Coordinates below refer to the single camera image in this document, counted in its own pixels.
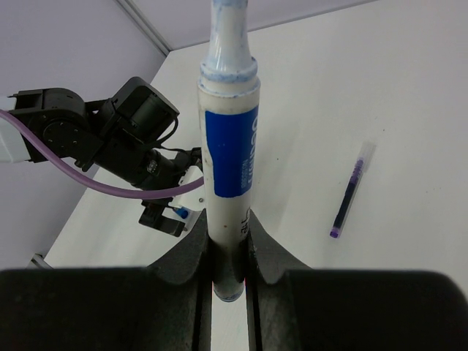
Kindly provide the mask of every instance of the purple tube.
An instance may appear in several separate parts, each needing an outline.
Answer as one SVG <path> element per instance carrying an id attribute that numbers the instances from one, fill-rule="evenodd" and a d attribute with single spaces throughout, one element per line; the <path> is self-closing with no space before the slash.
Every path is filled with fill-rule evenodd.
<path id="1" fill-rule="evenodd" d="M 21 123 L 16 117 L 8 113 L 7 111 L 0 110 L 0 117 L 5 121 L 8 121 L 11 125 L 16 128 L 19 133 L 21 133 L 25 139 L 27 139 L 33 147 L 35 147 L 38 152 L 40 152 L 46 159 L 48 159 L 53 165 L 55 165 L 63 173 L 67 174 L 70 178 L 73 178 L 78 183 L 87 186 L 98 192 L 102 192 L 107 195 L 112 195 L 116 197 L 125 197 L 127 199 L 141 199 L 141 200 L 155 200 L 155 199 L 164 199 L 166 197 L 175 197 L 177 195 L 185 194 L 186 192 L 191 192 L 196 188 L 199 188 L 203 185 L 203 177 L 176 188 L 163 189 L 163 190 L 151 190 L 151 191 L 142 191 L 142 190 L 128 190 L 117 188 L 115 186 L 107 185 L 95 181 L 91 178 L 86 177 L 81 174 L 73 167 L 70 167 L 65 162 L 63 162 L 57 155 L 55 155 L 33 132 L 31 132 L 28 127 Z"/>

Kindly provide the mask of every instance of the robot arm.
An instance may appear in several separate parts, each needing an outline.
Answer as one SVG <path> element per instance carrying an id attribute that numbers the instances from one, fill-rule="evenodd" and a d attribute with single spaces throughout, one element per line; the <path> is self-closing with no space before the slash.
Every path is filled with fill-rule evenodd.
<path id="1" fill-rule="evenodd" d="M 155 148 L 178 126 L 178 111 L 141 78 L 131 78 L 112 98 L 84 102 L 63 88 L 20 91 L 0 101 L 55 155 L 72 157 L 83 171 L 93 164 L 142 190 L 177 187 L 190 166 L 201 167 L 199 148 L 168 159 Z M 173 130 L 161 137 L 174 123 Z M 46 161 L 9 123 L 0 124 L 0 161 Z M 184 223 L 163 217 L 172 198 L 144 201 L 140 223 L 179 236 Z"/>

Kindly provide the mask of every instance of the purple cable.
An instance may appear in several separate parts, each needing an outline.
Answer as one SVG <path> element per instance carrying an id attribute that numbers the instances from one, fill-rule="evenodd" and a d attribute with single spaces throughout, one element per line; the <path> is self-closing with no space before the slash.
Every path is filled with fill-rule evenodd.
<path id="1" fill-rule="evenodd" d="M 192 183 L 177 186 L 176 188 L 151 191 L 128 190 L 100 183 L 98 181 L 86 177 L 85 175 L 75 170 L 73 167 L 70 167 L 65 162 L 63 162 L 36 135 L 34 135 L 33 132 L 31 132 L 24 124 L 22 124 L 16 117 L 11 115 L 10 113 L 0 110 L 0 117 L 8 121 L 11 125 L 13 125 L 14 128 L 16 128 L 19 131 L 19 133 L 21 133 L 33 145 L 33 147 L 35 147 L 38 150 L 38 152 L 44 155 L 44 157 L 50 162 L 52 162 L 52 164 L 55 165 L 59 170 L 61 170 L 70 178 L 75 179 L 78 183 L 87 186 L 88 188 L 94 189 L 98 192 L 103 192 L 104 194 L 116 197 L 125 197 L 127 199 L 155 200 L 182 195 L 187 192 L 191 192 L 192 190 L 195 190 L 196 188 L 199 188 L 203 185 L 203 177 L 197 179 L 196 181 L 193 181 Z"/>

